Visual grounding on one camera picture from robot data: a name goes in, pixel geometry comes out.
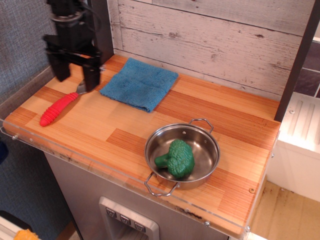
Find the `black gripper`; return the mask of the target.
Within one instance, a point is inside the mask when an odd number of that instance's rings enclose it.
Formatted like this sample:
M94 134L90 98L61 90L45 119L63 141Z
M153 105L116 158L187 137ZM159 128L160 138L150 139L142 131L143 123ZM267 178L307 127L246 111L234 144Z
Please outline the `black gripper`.
M70 77L70 64L82 67L85 91L91 92L100 84L101 51L93 44L95 29L86 14L51 16L56 34L46 34L46 55L57 79Z

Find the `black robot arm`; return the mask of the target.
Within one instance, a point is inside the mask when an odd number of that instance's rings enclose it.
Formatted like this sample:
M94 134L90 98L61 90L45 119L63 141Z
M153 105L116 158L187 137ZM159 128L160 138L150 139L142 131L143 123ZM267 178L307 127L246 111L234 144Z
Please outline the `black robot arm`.
M46 55L59 81L71 76L70 64L82 67L83 80L77 87L88 93L100 84L102 52L94 43L100 31L99 15L84 0L48 0L56 35L46 34Z

